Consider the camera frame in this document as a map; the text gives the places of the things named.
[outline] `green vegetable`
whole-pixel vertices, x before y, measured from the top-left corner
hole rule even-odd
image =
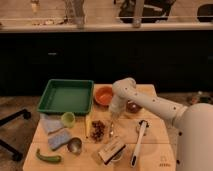
[[[38,148],[36,151],[36,156],[45,162],[49,162],[49,163],[59,163],[61,161],[61,156],[59,155],[55,155],[55,156],[43,156],[40,154],[40,149]]]

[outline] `orange bowl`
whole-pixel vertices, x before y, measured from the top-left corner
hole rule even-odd
[[[104,86],[95,92],[95,101],[102,106],[109,106],[113,97],[112,88]]]

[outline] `spoon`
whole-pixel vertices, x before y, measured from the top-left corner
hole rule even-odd
[[[136,163],[137,163],[137,159],[138,159],[138,155],[140,153],[140,147],[141,147],[141,141],[142,141],[142,137],[145,133],[146,128],[149,126],[148,122],[145,120],[141,120],[139,122],[139,136],[138,136],[138,141],[137,144],[135,146],[133,155],[132,155],[132,159],[131,159],[131,167],[135,167]]]

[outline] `yellow object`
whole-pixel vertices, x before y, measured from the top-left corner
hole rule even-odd
[[[91,128],[91,116],[90,115],[91,115],[91,112],[88,113],[85,118],[86,138],[88,138],[89,134],[90,134],[90,128]]]
[[[32,7],[32,10],[33,10],[33,13],[37,13],[38,10],[39,10],[39,3],[31,2],[31,7]]]
[[[64,126],[72,128],[75,124],[75,114],[72,112],[65,112],[61,116],[61,122],[63,123]]]

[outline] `teal plastic tray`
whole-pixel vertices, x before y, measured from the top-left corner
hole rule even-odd
[[[86,115],[91,110],[94,82],[92,80],[51,79],[43,92],[38,111],[46,114],[73,112]]]

